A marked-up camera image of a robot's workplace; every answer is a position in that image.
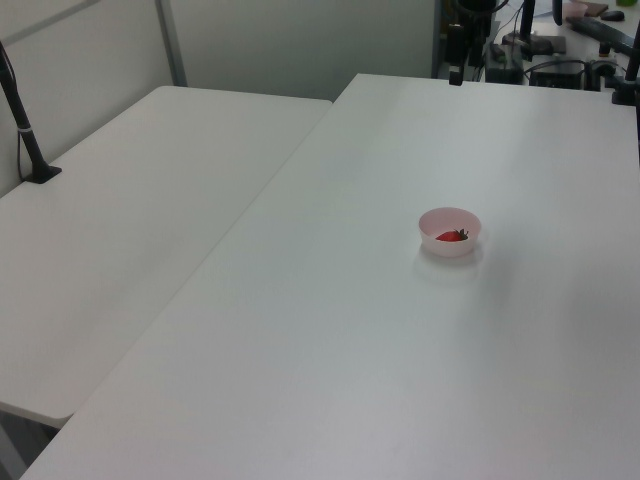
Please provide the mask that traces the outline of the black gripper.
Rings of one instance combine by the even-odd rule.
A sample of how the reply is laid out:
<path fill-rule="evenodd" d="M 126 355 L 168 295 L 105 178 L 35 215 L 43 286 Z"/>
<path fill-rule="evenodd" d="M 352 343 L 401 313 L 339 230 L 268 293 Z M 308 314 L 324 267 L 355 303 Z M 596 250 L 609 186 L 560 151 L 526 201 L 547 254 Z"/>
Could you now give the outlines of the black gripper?
<path fill-rule="evenodd" d="M 451 67 L 462 68 L 468 57 L 471 27 L 464 23 L 450 24 L 446 40 L 446 62 Z M 461 86 L 464 81 L 464 72 L 459 69 L 450 69 L 448 82 L 453 86 Z"/>

